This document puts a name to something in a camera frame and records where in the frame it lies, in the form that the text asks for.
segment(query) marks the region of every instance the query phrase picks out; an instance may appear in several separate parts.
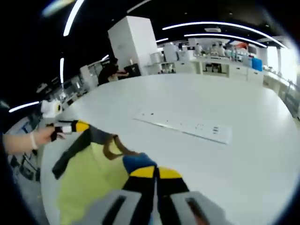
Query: white counter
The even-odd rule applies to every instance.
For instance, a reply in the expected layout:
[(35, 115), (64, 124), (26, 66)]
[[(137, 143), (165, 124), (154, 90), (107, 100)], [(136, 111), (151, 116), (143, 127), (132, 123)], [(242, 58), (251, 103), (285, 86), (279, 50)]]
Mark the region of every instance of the white counter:
[[(166, 110), (232, 127), (219, 144), (133, 120), (139, 109)], [(82, 119), (119, 134), (128, 148), (181, 173), (191, 191), (219, 205), (234, 225), (273, 224), (299, 182), (299, 132), (271, 90), (196, 74), (140, 76), (101, 85), (74, 102), (64, 119)], [(59, 224), (60, 181), (52, 167), (77, 135), (45, 146), (41, 187), (51, 225)]]
[(230, 79), (263, 85), (263, 73), (245, 66), (241, 62), (229, 60), (226, 57), (197, 57), (189, 61), (160, 62), (148, 65), (149, 74), (157, 74), (161, 71), (163, 64), (174, 64), (177, 73), (191, 73), (206, 75), (205, 64), (220, 64), (222, 73), (219, 76), (227, 76)]

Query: yellow-green cloth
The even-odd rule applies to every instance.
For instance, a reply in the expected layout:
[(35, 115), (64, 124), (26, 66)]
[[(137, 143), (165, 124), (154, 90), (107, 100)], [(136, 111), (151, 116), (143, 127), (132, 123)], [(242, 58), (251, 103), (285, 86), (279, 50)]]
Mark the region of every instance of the yellow-green cloth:
[[(110, 151), (121, 153), (114, 142)], [(103, 154), (103, 145), (91, 142), (69, 160), (61, 178), (60, 224), (69, 225), (81, 219), (93, 201), (113, 189), (122, 189), (127, 179), (122, 157), (109, 160)]]

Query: wrist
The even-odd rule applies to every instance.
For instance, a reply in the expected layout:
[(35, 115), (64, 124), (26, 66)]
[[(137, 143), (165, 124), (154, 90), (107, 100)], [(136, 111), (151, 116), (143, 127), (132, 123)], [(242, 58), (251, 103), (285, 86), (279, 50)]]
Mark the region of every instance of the wrist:
[(38, 138), (37, 138), (37, 133), (33, 131), (33, 132), (31, 132), (31, 133), (29, 134), (29, 136), (30, 136), (30, 142), (31, 142), (32, 148), (33, 148), (33, 149), (38, 149), (38, 143), (37, 143)]
[(33, 135), (35, 144), (37, 145), (37, 148), (39, 148), (41, 145), (44, 144), (43, 138), (42, 138), (41, 134), (38, 131), (32, 131), (32, 135)]

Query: human hand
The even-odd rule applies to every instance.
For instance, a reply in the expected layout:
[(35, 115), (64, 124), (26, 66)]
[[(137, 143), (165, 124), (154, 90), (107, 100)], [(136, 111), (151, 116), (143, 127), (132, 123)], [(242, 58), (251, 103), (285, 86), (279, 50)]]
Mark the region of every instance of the human hand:
[[(34, 131), (33, 135), (37, 146), (51, 142), (51, 135), (53, 134), (54, 131), (55, 128), (53, 126), (45, 127), (37, 131)], [(65, 139), (64, 135), (61, 133), (58, 133), (57, 136), (61, 139)]]

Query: white pillar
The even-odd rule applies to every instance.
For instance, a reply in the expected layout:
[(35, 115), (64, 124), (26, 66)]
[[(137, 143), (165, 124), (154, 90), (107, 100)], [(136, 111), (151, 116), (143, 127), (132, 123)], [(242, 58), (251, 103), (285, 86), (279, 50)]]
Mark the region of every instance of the white pillar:
[(189, 46), (196, 46), (197, 45), (197, 39), (196, 38), (189, 38), (188, 39), (188, 45)]
[(278, 71), (281, 73), (281, 51), (280, 51), (280, 48), (277, 49), (277, 55), (278, 55)]
[(114, 56), (120, 68), (138, 63), (141, 74), (151, 64), (150, 54), (158, 51), (150, 19), (126, 16), (108, 31)]
[(257, 57), (262, 60), (262, 65), (268, 65), (267, 48), (257, 48)]

